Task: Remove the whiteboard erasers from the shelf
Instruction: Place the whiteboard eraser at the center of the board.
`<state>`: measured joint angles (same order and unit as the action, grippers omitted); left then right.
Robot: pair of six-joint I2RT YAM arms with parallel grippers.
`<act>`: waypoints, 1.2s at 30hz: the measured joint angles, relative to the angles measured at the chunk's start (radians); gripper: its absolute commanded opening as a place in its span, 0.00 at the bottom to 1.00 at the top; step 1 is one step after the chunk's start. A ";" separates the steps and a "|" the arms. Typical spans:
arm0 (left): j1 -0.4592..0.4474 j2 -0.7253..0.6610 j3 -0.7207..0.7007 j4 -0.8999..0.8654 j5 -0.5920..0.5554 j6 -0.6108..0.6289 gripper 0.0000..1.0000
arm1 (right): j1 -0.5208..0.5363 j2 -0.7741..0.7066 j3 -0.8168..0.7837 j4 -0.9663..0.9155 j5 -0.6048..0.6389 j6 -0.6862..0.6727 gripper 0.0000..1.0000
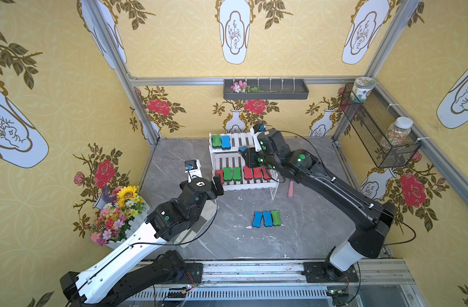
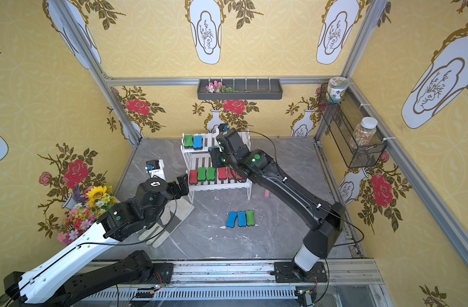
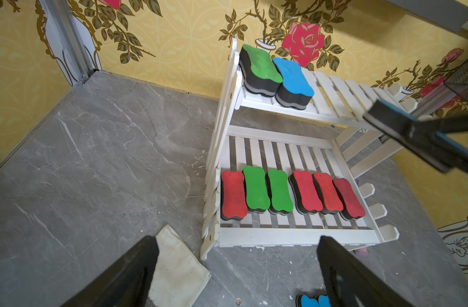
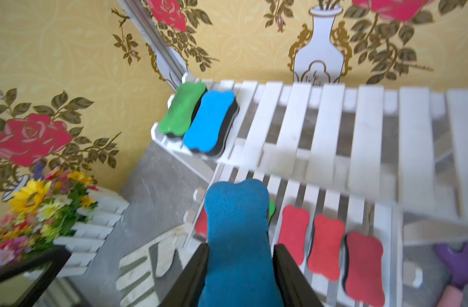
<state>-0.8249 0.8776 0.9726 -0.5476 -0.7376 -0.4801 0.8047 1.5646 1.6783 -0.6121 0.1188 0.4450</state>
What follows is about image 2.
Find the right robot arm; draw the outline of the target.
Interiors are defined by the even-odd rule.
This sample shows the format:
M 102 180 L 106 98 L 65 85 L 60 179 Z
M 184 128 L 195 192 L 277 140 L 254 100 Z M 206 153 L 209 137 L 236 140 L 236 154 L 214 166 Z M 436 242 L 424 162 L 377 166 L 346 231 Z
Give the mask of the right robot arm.
M 269 190 L 309 227 L 291 261 L 291 272 L 284 275 L 296 281 L 311 278 L 313 267 L 328 257 L 343 231 L 345 206 L 309 192 L 284 172 L 275 158 L 260 149 L 250 150 L 236 129 L 222 131 L 215 138 L 219 146 L 210 151 L 215 167 L 229 167 L 241 178 Z

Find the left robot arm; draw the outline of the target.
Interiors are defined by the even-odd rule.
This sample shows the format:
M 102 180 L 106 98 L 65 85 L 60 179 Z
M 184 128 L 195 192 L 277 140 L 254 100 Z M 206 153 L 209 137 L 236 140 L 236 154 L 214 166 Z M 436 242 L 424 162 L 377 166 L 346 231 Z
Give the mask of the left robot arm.
M 101 290 L 158 274 L 147 253 L 137 250 L 106 267 L 81 274 L 88 263 L 125 239 L 158 223 L 171 200 L 189 194 L 188 176 L 166 182 L 154 176 L 138 186 L 134 198 L 113 205 L 80 237 L 48 261 L 4 279 L 7 306 L 72 306 Z

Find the blue eraser top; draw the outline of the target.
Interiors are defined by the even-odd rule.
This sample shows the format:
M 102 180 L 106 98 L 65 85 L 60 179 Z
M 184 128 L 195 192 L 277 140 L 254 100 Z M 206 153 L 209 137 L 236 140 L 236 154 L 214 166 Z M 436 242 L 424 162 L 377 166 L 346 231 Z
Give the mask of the blue eraser top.
M 226 226 L 228 228 L 234 228 L 235 227 L 237 216 L 238 216 L 237 212 L 229 212 L 228 219 L 227 219 L 227 222 L 226 222 Z
M 202 150 L 203 149 L 203 137 L 201 135 L 193 136 L 193 149 Z
M 238 226 L 245 227 L 247 226 L 247 215 L 245 211 L 237 212 L 238 216 Z

